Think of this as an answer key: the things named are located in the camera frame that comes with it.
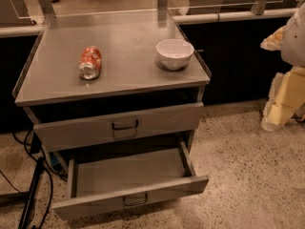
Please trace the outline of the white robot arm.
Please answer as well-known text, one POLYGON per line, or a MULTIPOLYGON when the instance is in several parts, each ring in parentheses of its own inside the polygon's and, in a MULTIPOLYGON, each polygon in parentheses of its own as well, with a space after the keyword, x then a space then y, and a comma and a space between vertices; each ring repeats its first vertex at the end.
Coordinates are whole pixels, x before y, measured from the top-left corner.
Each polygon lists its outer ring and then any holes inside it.
POLYGON ((287 73, 275 75, 263 111, 261 127, 273 132, 283 128, 305 104, 305 4, 285 26, 265 38, 260 47, 280 51, 282 60, 292 65, 287 73))

